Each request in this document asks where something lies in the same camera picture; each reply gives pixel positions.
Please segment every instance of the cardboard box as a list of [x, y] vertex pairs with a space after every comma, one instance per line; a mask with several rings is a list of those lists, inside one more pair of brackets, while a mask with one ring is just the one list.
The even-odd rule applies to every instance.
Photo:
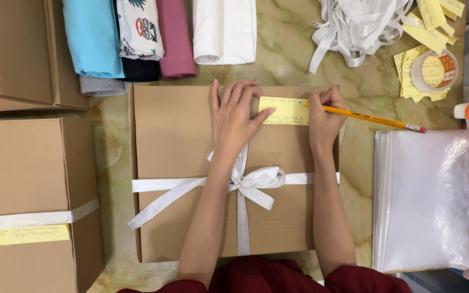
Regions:
[[62, 0], [0, 0], [0, 111], [32, 109], [88, 110]]
[[[0, 121], [0, 215], [72, 211], [97, 199], [92, 124]], [[0, 292], [85, 293], [104, 269], [99, 209], [70, 240], [0, 245]]]
[[[261, 87], [272, 97], [307, 98], [313, 90], [328, 87]], [[214, 148], [208, 99], [209, 87], [135, 85], [129, 91], [131, 167], [133, 179], [206, 177], [206, 157]], [[251, 102], [257, 113], [258, 99]], [[336, 139], [333, 155], [339, 171]], [[286, 173], [313, 173], [309, 128], [262, 125], [249, 141], [245, 175], [265, 166], [279, 166]], [[194, 188], [137, 229], [143, 263], [176, 261], [202, 187]], [[261, 189], [275, 199], [270, 211], [246, 199], [250, 253], [313, 250], [312, 205], [314, 186], [284, 185]], [[134, 193], [135, 214], [166, 191]], [[238, 255], [237, 196], [227, 195], [220, 256]]]

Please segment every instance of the marble surface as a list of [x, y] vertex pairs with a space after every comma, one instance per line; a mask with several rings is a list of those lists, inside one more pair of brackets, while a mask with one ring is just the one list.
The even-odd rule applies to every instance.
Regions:
[[[430, 130], [459, 128], [460, 121], [453, 118], [453, 106], [462, 97], [464, 41], [448, 47], [458, 58], [460, 68], [460, 78], [448, 97], [435, 103], [426, 97], [415, 104], [411, 99], [398, 97], [400, 85], [393, 59], [394, 54], [419, 45], [407, 34], [397, 43], [380, 48], [374, 56], [367, 56], [358, 68], [348, 68], [339, 52], [329, 51], [313, 76], [308, 68], [315, 50], [310, 39], [315, 29], [308, 23], [321, 21], [320, 4], [316, 0], [257, 0], [256, 10], [256, 63], [198, 66], [196, 78], [147, 84], [209, 85], [215, 78], [221, 85], [237, 79], [256, 79], [260, 85], [338, 84], [356, 112], [427, 126]], [[448, 22], [456, 29], [455, 36], [464, 40], [464, 18]], [[114, 293], [122, 288], [157, 290], [174, 279], [178, 263], [141, 264], [137, 259], [134, 232], [127, 226], [134, 216], [127, 97], [95, 97], [90, 98], [90, 103], [91, 109], [86, 113], [61, 115], [90, 119], [94, 127], [106, 269], [89, 292]], [[340, 190], [357, 264], [368, 267], [372, 265], [372, 134], [378, 130], [394, 129], [348, 119], [340, 154]], [[270, 257], [296, 259], [307, 274], [315, 280], [322, 279], [314, 251]]]

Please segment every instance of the woman's left hand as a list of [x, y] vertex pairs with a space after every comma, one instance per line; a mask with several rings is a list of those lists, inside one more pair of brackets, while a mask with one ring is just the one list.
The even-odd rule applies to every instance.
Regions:
[[245, 143], [276, 110], [265, 109], [250, 119], [251, 98], [262, 96], [262, 91], [256, 87], [257, 85], [258, 82], [254, 80], [234, 81], [224, 88], [221, 102], [218, 101], [218, 80], [215, 79], [211, 86], [215, 155], [218, 154], [233, 164]]

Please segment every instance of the forearm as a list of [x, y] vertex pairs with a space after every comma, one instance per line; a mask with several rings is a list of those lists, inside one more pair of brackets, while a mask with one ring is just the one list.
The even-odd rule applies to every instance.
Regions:
[[177, 280], [198, 280], [209, 288], [220, 251], [231, 169], [230, 161], [215, 154], [182, 248]]
[[354, 241], [339, 193], [332, 152], [314, 155], [313, 220], [314, 246], [323, 277], [343, 264], [356, 265]]

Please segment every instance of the yellow pencil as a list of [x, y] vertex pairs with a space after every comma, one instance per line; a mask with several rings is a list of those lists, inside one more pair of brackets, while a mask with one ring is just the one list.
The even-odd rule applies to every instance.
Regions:
[[[300, 104], [304, 105], [305, 107], [309, 107], [309, 102], [300, 102]], [[407, 124], [407, 123], [404, 123], [404, 122], [394, 121], [394, 120], [385, 119], [385, 118], [378, 118], [378, 117], [374, 117], [374, 116], [370, 116], [370, 115], [363, 115], [363, 114], [360, 114], [360, 113], [347, 111], [347, 110], [342, 110], [342, 109], [338, 109], [338, 108], [333, 108], [333, 107], [329, 107], [329, 106], [323, 106], [323, 109], [325, 109], [325, 111], [327, 111], [327, 112], [332, 112], [332, 113], [336, 113], [336, 114], [340, 114], [340, 115], [345, 115], [345, 116], [348, 116], [348, 117], [354, 117], [354, 118], [358, 118], [358, 119], [361, 119], [361, 120], [367, 120], [367, 121], [371, 121], [371, 122], [375, 122], [375, 123], [385, 124], [385, 125], [388, 125], [388, 126], [404, 128], [406, 130], [412, 130], [412, 131], [419, 132], [419, 133], [426, 133], [426, 127], [411, 125], [411, 124]]]

